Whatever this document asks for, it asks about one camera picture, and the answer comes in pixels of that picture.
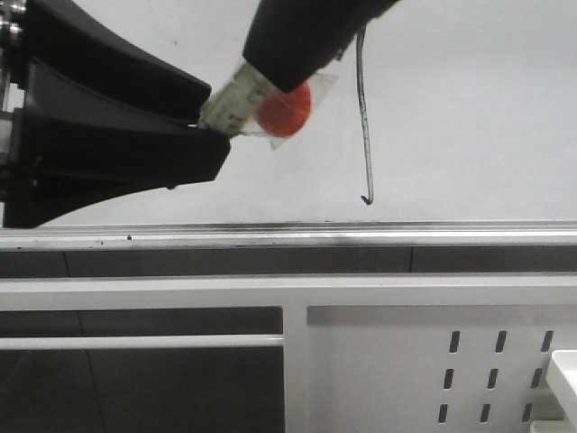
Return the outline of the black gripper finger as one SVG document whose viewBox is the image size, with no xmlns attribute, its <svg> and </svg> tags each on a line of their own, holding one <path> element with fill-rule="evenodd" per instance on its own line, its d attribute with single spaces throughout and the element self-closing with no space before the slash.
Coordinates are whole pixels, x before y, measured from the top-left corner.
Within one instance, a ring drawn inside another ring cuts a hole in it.
<svg viewBox="0 0 577 433">
<path fill-rule="evenodd" d="M 34 61 L 1 165 L 4 225 L 35 228 L 149 189 L 216 178 L 231 145 L 206 130 L 122 106 Z"/>
<path fill-rule="evenodd" d="M 26 1 L 21 50 L 128 106 L 194 124 L 211 87 L 131 44 L 73 1 Z"/>
</svg>

